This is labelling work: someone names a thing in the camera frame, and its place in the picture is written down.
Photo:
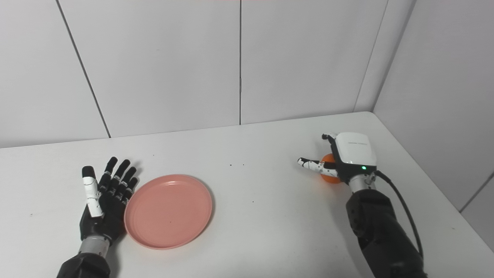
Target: panel seam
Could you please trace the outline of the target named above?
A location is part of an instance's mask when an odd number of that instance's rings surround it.
[[[242,125],[242,0],[240,4],[240,20],[239,20],[239,125]]]
[[[480,188],[472,195],[472,197],[470,197],[470,199],[468,199],[468,201],[466,202],[466,204],[459,210],[460,213],[462,213],[466,207],[475,199],[475,197],[477,197],[477,195],[487,186],[487,184],[494,178],[494,172],[492,172],[489,177],[487,178],[487,180],[480,186]]]
[[[77,49],[76,42],[74,41],[74,37],[72,36],[72,32],[70,31],[69,24],[67,23],[67,19],[65,18],[65,14],[63,13],[62,6],[60,5],[59,0],[55,0],[58,6],[58,10],[60,11],[60,14],[62,15],[63,22],[65,24],[65,28],[67,28],[67,32],[69,33],[70,41],[72,42],[72,46],[74,47],[74,50],[76,51],[77,59],[79,60],[79,64],[81,65],[82,72],[84,73],[84,77],[86,78],[87,84],[89,86],[89,89],[91,91],[91,94],[94,99],[94,103],[96,104],[96,108],[98,109],[99,116],[101,117],[101,121],[103,121],[103,125],[106,130],[106,134],[108,135],[108,138],[111,138],[112,136],[110,135],[110,131],[108,130],[108,126],[106,124],[105,118],[103,117],[103,112],[101,112],[101,108],[98,103],[98,99],[96,98],[96,95],[94,94],[93,87],[91,85],[91,82],[89,81],[89,76],[87,75],[86,68],[84,67],[84,64],[82,63],[81,55],[79,54],[79,50]]]
[[[367,74],[367,71],[369,70],[369,64],[371,63],[372,54],[374,53],[375,43],[377,42],[377,38],[379,37],[379,31],[381,31],[381,26],[382,26],[382,21],[384,20],[384,15],[386,14],[386,10],[388,9],[388,3],[389,3],[389,0],[386,1],[386,6],[384,7],[384,11],[382,13],[381,22],[379,23],[379,28],[378,28],[377,33],[375,35],[374,44],[372,45],[372,49],[370,50],[370,55],[369,55],[369,60],[367,61],[366,71],[364,73],[364,77],[362,78],[362,82],[360,83],[360,89],[359,89],[359,93],[357,94],[357,98],[355,99],[355,105],[353,106],[353,112],[355,112],[355,108],[357,108],[357,102],[359,101],[360,92],[362,91],[362,86],[364,85],[364,80],[366,79],[366,74]]]
[[[405,19],[405,22],[403,23],[403,28],[401,29],[400,35],[398,37],[398,41],[396,42],[396,45],[393,49],[393,53],[391,54],[391,58],[389,59],[388,66],[386,67],[386,70],[384,72],[384,75],[381,80],[381,84],[379,84],[379,89],[377,90],[377,95],[375,96],[374,99],[374,104],[372,105],[372,109],[370,110],[371,112],[374,112],[375,105],[377,104],[377,100],[381,96],[382,88],[384,87],[384,82],[388,78],[389,75],[389,70],[391,69],[391,65],[393,64],[393,61],[396,56],[396,52],[398,52],[398,48],[400,47],[401,41],[403,39],[403,34],[405,33],[405,29],[408,26],[408,22],[410,21],[410,17],[412,16],[412,12],[415,9],[415,4],[417,3],[417,0],[412,0],[412,3],[410,4],[410,9],[407,14],[407,18]]]

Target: white robotic hand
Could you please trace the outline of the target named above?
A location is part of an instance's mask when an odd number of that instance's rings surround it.
[[[366,135],[329,133],[323,134],[322,139],[330,142],[334,162],[301,157],[298,159],[299,165],[321,175],[340,178],[346,184],[355,176],[367,176],[376,170],[376,156]]]

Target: black cable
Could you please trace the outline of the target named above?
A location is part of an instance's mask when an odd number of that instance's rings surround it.
[[[387,182],[391,186],[391,188],[395,191],[396,195],[398,196],[398,199],[400,200],[400,202],[401,202],[401,204],[405,210],[405,213],[408,216],[408,220],[410,221],[410,225],[412,226],[413,235],[415,236],[415,240],[417,241],[418,253],[420,254],[420,256],[423,259],[424,258],[424,250],[422,249],[422,242],[420,241],[420,237],[418,236],[417,226],[415,225],[415,221],[413,221],[413,217],[412,217],[412,214],[410,213],[410,210],[408,209],[407,203],[405,203],[405,200],[401,196],[400,192],[398,191],[396,186],[393,184],[391,179],[388,178],[387,175],[383,174],[379,170],[375,171],[374,173],[376,176],[380,177],[385,182]]]

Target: table surface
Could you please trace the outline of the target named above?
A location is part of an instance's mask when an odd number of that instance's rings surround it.
[[[93,165],[100,176],[116,156],[139,169],[138,187],[168,174],[200,179],[214,210],[204,232],[176,249],[147,249],[125,236],[107,256],[112,277],[372,277],[349,227],[350,189],[297,164],[330,152],[322,133],[344,131],[369,136],[378,168],[414,216],[431,278],[493,276],[493,252],[368,112],[0,149],[0,273],[56,276],[80,246],[81,167]],[[391,188],[382,180],[376,186],[412,236]]]

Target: white wall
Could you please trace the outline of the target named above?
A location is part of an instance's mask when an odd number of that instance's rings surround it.
[[[352,112],[386,3],[243,1],[242,123]]]
[[[485,243],[494,250],[494,179],[465,208],[462,215]]]
[[[374,111],[457,209],[494,170],[493,10],[418,0]]]
[[[0,147],[106,136],[56,2],[0,1]]]
[[[119,137],[369,110],[376,89],[366,84],[382,80],[411,1],[60,4]],[[56,0],[4,1],[2,12],[0,147],[105,137]]]
[[[239,123],[238,1],[60,2],[111,136]]]

